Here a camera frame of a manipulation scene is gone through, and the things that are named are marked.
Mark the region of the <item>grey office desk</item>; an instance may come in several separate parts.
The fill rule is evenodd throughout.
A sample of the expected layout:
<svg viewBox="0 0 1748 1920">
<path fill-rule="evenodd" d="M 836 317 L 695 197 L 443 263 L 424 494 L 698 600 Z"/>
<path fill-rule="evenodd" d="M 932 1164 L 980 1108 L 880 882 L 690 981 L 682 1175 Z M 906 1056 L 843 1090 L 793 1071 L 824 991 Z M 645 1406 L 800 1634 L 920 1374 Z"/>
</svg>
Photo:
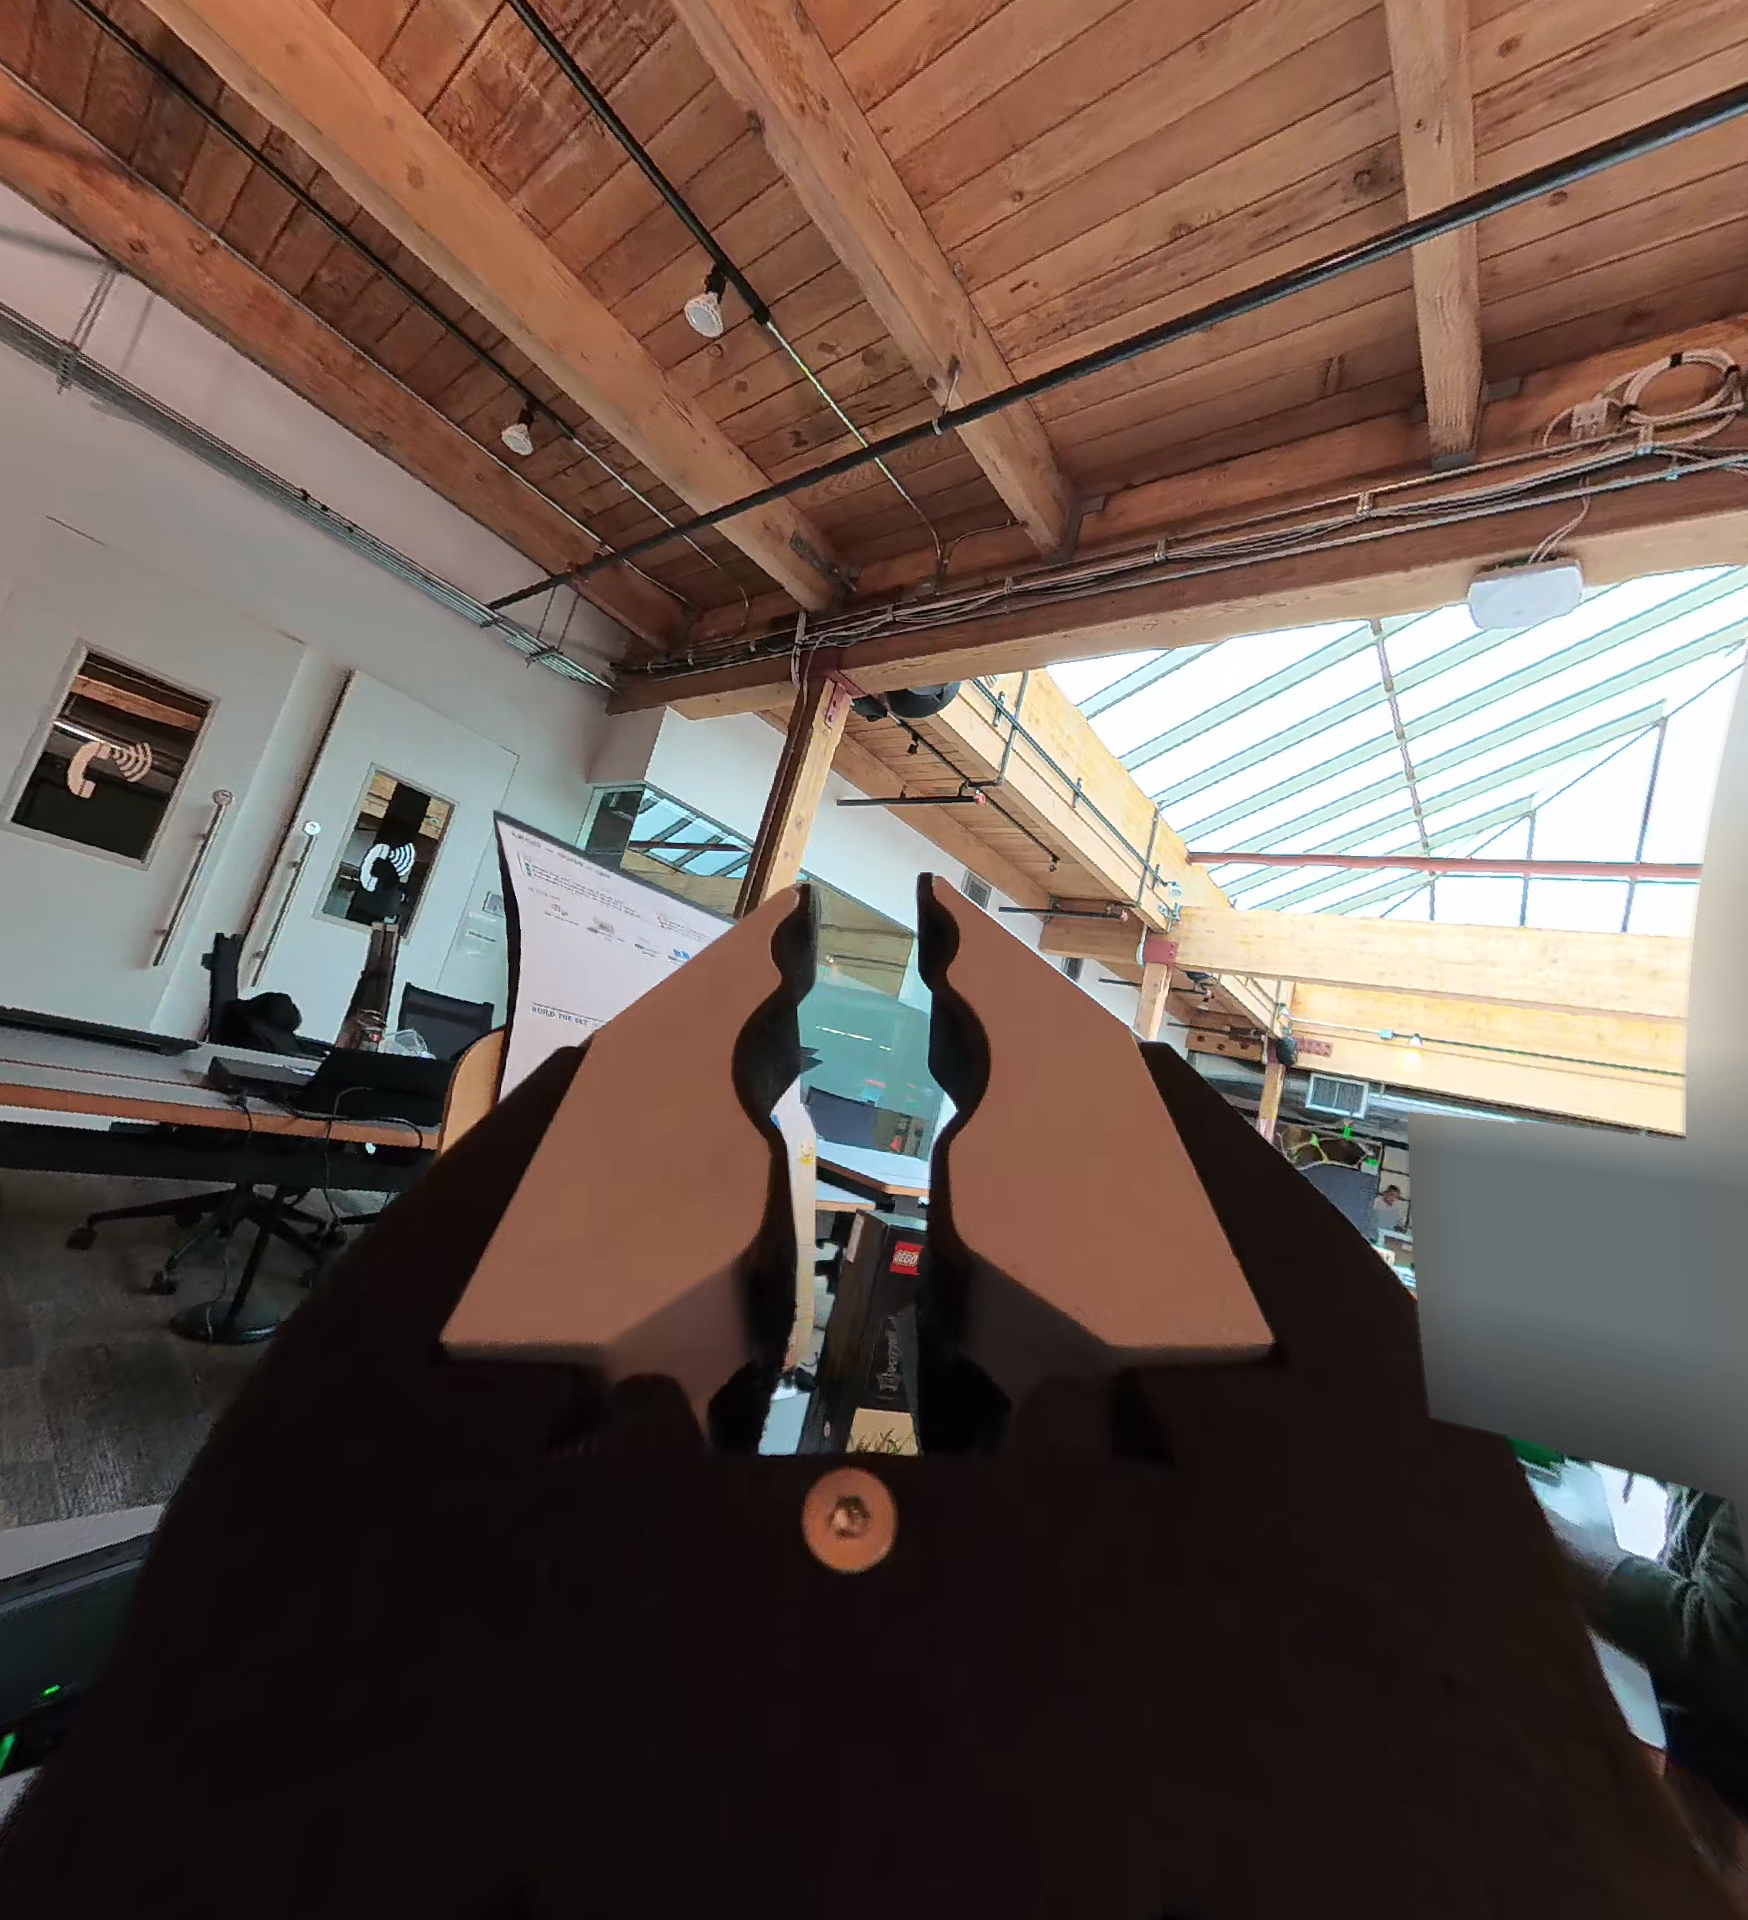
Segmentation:
<svg viewBox="0 0 1748 1920">
<path fill-rule="evenodd" d="M 0 1171 L 394 1192 L 433 1158 L 436 1125 L 358 1096 L 337 1116 L 288 1110 L 218 1086 L 215 1057 L 245 1074 L 312 1069 L 240 1047 L 146 1050 L 0 1026 Z"/>
</svg>

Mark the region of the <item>white phone booth door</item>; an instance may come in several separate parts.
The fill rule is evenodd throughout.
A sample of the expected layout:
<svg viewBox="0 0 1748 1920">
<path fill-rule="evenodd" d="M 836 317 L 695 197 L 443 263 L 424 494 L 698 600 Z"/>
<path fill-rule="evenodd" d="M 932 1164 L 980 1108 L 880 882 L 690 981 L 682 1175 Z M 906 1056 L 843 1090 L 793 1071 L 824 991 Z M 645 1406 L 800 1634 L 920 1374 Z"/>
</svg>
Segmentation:
<svg viewBox="0 0 1748 1920">
<path fill-rule="evenodd" d="M 297 641 L 49 519 L 0 615 L 0 999 L 156 1027 Z"/>
<path fill-rule="evenodd" d="M 487 1000 L 506 988 L 492 813 L 518 755 L 350 673 L 245 935 L 243 992 L 284 992 L 327 1041 L 374 924 L 399 924 L 396 986 Z"/>
</svg>

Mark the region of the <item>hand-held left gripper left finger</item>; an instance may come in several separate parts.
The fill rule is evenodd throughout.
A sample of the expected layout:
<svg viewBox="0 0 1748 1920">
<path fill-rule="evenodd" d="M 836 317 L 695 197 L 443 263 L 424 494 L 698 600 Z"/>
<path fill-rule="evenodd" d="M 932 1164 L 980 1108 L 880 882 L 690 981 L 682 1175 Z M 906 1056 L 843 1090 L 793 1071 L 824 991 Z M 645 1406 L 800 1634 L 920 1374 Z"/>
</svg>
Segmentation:
<svg viewBox="0 0 1748 1920">
<path fill-rule="evenodd" d="M 756 1444 L 795 1318 L 785 1134 L 813 986 L 807 885 L 598 1027 L 441 1330 L 457 1359 L 665 1375 Z"/>
</svg>

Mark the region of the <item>black lighting track rail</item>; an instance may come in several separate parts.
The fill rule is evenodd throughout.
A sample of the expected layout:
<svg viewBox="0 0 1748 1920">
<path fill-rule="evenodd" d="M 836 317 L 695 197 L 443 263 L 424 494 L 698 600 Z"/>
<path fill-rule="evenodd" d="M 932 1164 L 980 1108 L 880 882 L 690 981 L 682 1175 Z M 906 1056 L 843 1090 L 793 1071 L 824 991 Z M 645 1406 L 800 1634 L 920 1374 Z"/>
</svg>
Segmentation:
<svg viewBox="0 0 1748 1920">
<path fill-rule="evenodd" d="M 771 316 L 767 300 L 756 291 L 753 282 L 742 273 L 736 261 L 725 252 L 725 248 L 714 238 L 713 229 L 704 226 L 695 207 L 682 197 L 658 162 L 650 156 L 642 141 L 632 132 L 619 113 L 611 106 L 605 92 L 596 84 L 590 73 L 574 59 L 572 51 L 556 36 L 547 18 L 527 1 L 510 1 L 507 8 L 520 19 L 520 23 L 529 34 L 532 41 L 554 62 L 556 70 L 574 86 L 584 106 L 598 118 L 598 123 L 611 134 L 611 138 L 622 147 L 622 153 L 632 159 L 638 171 L 645 177 L 648 184 L 661 197 L 665 207 L 687 227 L 695 239 L 695 245 L 704 254 L 708 270 L 718 268 L 726 277 L 726 290 L 732 290 L 745 304 L 748 316 L 756 327 L 769 332 L 775 341 L 778 332 Z"/>
</svg>

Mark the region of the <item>black ceiling pipe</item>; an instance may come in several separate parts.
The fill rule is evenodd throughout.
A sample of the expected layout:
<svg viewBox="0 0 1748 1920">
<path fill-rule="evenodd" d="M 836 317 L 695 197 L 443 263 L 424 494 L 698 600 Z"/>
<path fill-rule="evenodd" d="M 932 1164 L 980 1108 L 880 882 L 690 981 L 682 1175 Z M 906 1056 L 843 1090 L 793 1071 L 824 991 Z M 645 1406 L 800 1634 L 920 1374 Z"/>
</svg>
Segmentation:
<svg viewBox="0 0 1748 1920">
<path fill-rule="evenodd" d="M 645 536 L 644 539 L 638 539 L 626 548 L 613 548 L 599 558 L 574 562 L 572 565 L 562 568 L 525 587 L 515 587 L 497 600 L 482 604 L 478 618 L 497 622 L 500 615 L 513 607 L 525 604 L 527 600 L 556 587 L 578 587 L 611 564 L 632 562 L 650 551 L 667 548 L 669 543 L 688 539 L 695 534 L 728 526 L 742 516 L 789 501 L 826 482 L 860 471 L 868 466 L 889 462 L 920 443 L 927 443 L 945 434 L 959 434 L 1008 410 L 1010 407 L 1048 396 L 1065 387 L 1099 376 L 1101 373 L 1146 357 L 1153 351 L 1172 349 L 1182 341 L 1217 329 L 1222 322 L 1261 312 L 1272 304 L 1296 297 L 1342 275 L 1361 273 L 1366 268 L 1409 254 L 1416 248 L 1429 245 L 1441 238 L 1469 229 L 1485 219 L 1499 218 L 1515 207 L 1544 199 L 1559 189 L 1598 174 L 1611 167 L 1631 162 L 1682 138 L 1698 137 L 1724 127 L 1726 123 L 1744 115 L 1748 115 L 1748 80 L 1713 92 L 1686 108 L 1661 115 L 1621 134 L 1581 147 L 1579 151 L 1553 162 L 1532 167 L 1498 184 L 1481 188 L 1453 204 L 1448 204 L 1445 207 L 1422 213 L 1355 245 L 1315 258 L 1287 273 L 1268 275 L 1219 300 L 1200 304 L 1185 313 L 1161 320 L 1126 337 L 1119 343 L 1076 355 L 1060 365 L 1054 365 L 1042 374 L 1012 382 L 995 395 L 979 396 L 963 407 L 947 407 L 932 418 L 923 418 L 915 425 L 900 428 L 898 433 L 875 439 L 862 449 L 847 450 L 822 466 L 806 467 L 782 482 L 761 487 L 706 513 L 695 516 L 672 530 Z"/>
</svg>

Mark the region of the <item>black electronic box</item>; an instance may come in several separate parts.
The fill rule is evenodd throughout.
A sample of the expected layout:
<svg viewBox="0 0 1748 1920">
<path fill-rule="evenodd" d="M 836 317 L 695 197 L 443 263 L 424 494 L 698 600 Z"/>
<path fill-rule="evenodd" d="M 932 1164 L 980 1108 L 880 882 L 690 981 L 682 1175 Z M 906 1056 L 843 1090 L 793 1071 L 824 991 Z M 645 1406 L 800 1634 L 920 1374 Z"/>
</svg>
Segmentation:
<svg viewBox="0 0 1748 1920">
<path fill-rule="evenodd" d="M 40 1765 L 119 1644 L 150 1535 L 0 1577 L 0 1741 L 8 1767 Z"/>
</svg>

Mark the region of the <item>white ceiling access point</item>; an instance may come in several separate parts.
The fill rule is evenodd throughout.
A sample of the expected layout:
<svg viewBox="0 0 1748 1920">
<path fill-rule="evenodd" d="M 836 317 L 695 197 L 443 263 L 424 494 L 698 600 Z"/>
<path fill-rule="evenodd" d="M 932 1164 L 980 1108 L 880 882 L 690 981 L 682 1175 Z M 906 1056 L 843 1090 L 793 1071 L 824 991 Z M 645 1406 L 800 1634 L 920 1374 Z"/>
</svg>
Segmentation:
<svg viewBox="0 0 1748 1920">
<path fill-rule="evenodd" d="M 1583 565 L 1549 558 L 1477 571 L 1466 585 L 1464 607 L 1475 630 L 1509 634 L 1566 617 L 1583 594 Z"/>
</svg>

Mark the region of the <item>wooden support post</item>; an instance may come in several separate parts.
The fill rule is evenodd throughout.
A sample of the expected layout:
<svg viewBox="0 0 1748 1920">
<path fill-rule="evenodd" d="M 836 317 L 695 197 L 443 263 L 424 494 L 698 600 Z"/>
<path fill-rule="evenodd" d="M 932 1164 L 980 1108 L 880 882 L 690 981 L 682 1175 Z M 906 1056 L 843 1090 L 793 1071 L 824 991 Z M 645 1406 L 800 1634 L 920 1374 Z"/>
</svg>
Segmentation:
<svg viewBox="0 0 1748 1920">
<path fill-rule="evenodd" d="M 798 882 L 854 698 L 840 673 L 815 674 L 798 692 L 734 900 L 736 921 Z"/>
</svg>

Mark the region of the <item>person's dark green shirt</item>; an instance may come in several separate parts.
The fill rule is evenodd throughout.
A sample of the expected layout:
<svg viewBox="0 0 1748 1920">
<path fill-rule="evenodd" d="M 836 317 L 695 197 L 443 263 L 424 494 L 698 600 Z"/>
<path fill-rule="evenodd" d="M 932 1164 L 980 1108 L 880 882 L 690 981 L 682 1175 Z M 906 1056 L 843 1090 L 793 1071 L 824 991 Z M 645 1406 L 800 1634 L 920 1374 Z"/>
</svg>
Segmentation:
<svg viewBox="0 0 1748 1920">
<path fill-rule="evenodd" d="M 1643 1665 L 1662 1776 L 1698 1847 L 1748 1875 L 1748 1557 L 1724 1497 L 1669 1488 L 1655 1555 L 1618 1540 L 1600 1481 L 1559 1481 L 1549 1522 L 1594 1635 Z"/>
</svg>

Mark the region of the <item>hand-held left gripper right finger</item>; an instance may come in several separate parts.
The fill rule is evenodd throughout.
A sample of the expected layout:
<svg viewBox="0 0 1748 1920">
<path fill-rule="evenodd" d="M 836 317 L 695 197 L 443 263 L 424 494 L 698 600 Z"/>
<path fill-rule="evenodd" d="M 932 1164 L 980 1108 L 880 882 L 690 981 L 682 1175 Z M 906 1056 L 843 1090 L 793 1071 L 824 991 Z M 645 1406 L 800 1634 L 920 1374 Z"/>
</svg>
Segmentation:
<svg viewBox="0 0 1748 1920">
<path fill-rule="evenodd" d="M 990 1451 L 1057 1379 L 1256 1364 L 1275 1336 L 1144 1045 L 942 877 L 917 880 L 932 1153 L 917 1441 Z"/>
</svg>

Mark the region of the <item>printed instruction sheet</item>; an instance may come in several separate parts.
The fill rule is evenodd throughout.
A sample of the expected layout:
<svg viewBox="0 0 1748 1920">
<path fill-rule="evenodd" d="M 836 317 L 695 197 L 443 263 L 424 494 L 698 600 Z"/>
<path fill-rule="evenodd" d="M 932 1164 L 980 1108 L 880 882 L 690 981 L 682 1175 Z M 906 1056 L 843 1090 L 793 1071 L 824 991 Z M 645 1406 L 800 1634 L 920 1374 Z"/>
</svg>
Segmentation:
<svg viewBox="0 0 1748 1920">
<path fill-rule="evenodd" d="M 510 1012 L 497 1083 L 510 1096 L 728 930 L 725 917 L 593 864 L 524 822 L 492 818 L 504 878 Z"/>
</svg>

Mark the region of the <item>black laptop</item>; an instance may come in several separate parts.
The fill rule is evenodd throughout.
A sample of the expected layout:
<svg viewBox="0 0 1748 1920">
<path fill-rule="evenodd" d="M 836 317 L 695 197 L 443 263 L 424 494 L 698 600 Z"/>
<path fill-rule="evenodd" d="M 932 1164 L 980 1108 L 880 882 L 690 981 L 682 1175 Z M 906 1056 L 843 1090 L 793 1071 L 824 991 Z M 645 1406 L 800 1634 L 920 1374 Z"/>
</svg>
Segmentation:
<svg viewBox="0 0 1748 1920">
<path fill-rule="evenodd" d="M 204 1080 L 218 1091 L 264 1100 L 285 1111 L 320 1120 L 404 1121 L 434 1128 L 441 1121 L 451 1062 L 394 1052 L 334 1050 L 302 1071 L 302 1062 L 231 1062 L 213 1056 Z"/>
</svg>

